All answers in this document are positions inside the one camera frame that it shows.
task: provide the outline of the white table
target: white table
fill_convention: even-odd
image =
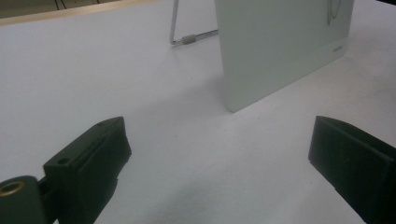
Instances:
[[[211,1],[183,6],[180,32],[216,28]],[[219,40],[170,47],[171,14],[162,0],[0,27],[0,181],[43,177],[124,116],[133,156],[98,224],[363,223],[307,154],[316,115],[396,146],[395,7],[356,1],[346,56],[235,114]]]

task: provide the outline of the screw hole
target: screw hole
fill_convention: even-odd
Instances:
[[[15,181],[6,184],[3,187],[0,187],[0,197],[6,197],[8,195],[14,194],[23,189],[25,185],[26,184],[23,181]]]
[[[67,164],[68,162],[70,162],[70,159],[69,159],[69,158],[63,158],[63,159],[61,159],[61,160],[58,160],[58,164],[60,164],[60,165],[65,165],[65,164]]]

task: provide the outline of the white panel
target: white panel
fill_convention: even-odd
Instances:
[[[237,111],[341,57],[353,3],[216,0],[228,107]]]

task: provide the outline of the floor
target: floor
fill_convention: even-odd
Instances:
[[[115,1],[119,0],[0,0],[0,19]]]

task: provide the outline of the metal stand leg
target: metal stand leg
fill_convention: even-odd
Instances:
[[[186,35],[186,36],[183,36],[179,40],[175,40],[177,10],[178,10],[178,0],[174,0],[174,9],[173,9],[171,35],[170,35],[171,45],[188,45],[188,44],[192,44],[192,43],[196,42],[197,40],[205,39],[210,36],[217,35],[219,33],[219,30],[214,30],[214,31],[209,31],[209,32],[199,34],[199,35]]]

